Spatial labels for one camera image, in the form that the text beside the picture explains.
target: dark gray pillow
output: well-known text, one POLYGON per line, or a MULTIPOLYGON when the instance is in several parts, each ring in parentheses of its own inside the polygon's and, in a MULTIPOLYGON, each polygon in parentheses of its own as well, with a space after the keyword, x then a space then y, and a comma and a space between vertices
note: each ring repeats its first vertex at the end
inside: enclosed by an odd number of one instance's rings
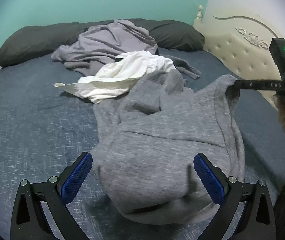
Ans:
POLYGON ((11 35, 0 48, 0 66, 20 64, 54 52, 60 45, 71 45, 85 28, 113 22, 58 23, 48 26, 26 26, 11 35))
POLYGON ((158 47, 165 49, 178 49, 184 51, 202 50, 204 36, 191 25, 183 22, 164 20, 153 21, 144 19, 127 19, 136 26, 149 31, 158 47))
MULTIPOLYGON (((165 49, 202 50, 204 37, 191 25, 164 20, 128 19, 149 31, 165 49)), ((71 45, 80 33, 95 25, 107 25, 113 20, 89 23, 59 23, 48 26, 26 26, 12 34, 0 48, 0 66, 20 64, 54 52, 60 45, 71 45)))

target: ornate scroll carving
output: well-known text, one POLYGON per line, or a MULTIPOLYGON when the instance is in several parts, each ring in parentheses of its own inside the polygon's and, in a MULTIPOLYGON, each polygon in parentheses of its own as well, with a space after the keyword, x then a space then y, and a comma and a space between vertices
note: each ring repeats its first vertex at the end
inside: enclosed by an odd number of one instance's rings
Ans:
POLYGON ((269 46, 268 46, 268 43, 262 41, 262 40, 259 40, 259 37, 258 35, 256 34, 253 34, 252 32, 248 33, 245 29, 242 29, 242 28, 239 28, 236 30, 242 35, 244 36, 244 38, 250 42, 250 44, 252 45, 255 45, 259 48, 263 48, 263 49, 266 49, 266 50, 269 50, 269 46))

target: metal screw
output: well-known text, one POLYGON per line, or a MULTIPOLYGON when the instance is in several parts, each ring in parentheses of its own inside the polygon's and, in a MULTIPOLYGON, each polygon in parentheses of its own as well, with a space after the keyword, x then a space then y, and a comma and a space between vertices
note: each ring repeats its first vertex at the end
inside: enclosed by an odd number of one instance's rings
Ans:
POLYGON ((235 177, 229 177, 228 180, 231 182, 231 183, 236 183, 237 182, 237 179, 235 177))
POLYGON ((25 185, 27 185, 27 183, 28 183, 28 181, 26 179, 24 179, 20 182, 20 185, 25 186, 25 185))
POLYGON ((258 183, 259 183, 260 186, 265 186, 266 185, 266 183, 262 179, 258 180, 258 183))
POLYGON ((57 181, 57 179, 58 178, 56 176, 52 176, 52 177, 49 178, 49 182, 55 183, 57 181))

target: white headboard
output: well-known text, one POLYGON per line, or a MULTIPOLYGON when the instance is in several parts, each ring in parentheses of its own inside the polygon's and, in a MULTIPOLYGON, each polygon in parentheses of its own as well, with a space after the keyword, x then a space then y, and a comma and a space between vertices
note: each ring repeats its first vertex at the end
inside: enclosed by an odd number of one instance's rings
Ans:
MULTIPOLYGON (((193 26, 205 37, 204 50, 241 78, 280 79, 268 48, 273 37, 285 37, 260 15, 247 9, 221 9, 206 15, 203 23, 200 6, 193 26)), ((260 93, 274 106, 274 92, 260 93)))

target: navy bedsheet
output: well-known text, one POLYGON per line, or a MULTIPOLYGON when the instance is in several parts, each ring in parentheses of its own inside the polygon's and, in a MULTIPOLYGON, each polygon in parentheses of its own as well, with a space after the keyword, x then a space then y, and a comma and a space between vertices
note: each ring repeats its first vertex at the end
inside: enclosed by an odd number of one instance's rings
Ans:
MULTIPOLYGON (((161 54, 187 60, 202 72, 188 77, 188 87, 200 90, 223 74, 231 73, 217 58, 203 51, 159 49, 161 54)), ((92 104, 53 86, 77 82, 81 74, 51 61, 50 55, 0 71, 0 234, 10 239, 12 205, 18 184, 46 181, 58 175, 98 143, 92 104)), ((256 91, 242 91, 234 116, 246 151, 246 182, 264 179, 273 201, 285 180, 285 135, 277 112, 256 91)), ((92 240, 197 239, 208 221, 190 225, 144 225, 122 217, 90 172, 73 203, 71 214, 92 240)), ((242 206, 225 237, 235 229, 242 206)), ((62 236, 44 205, 52 231, 62 236)))

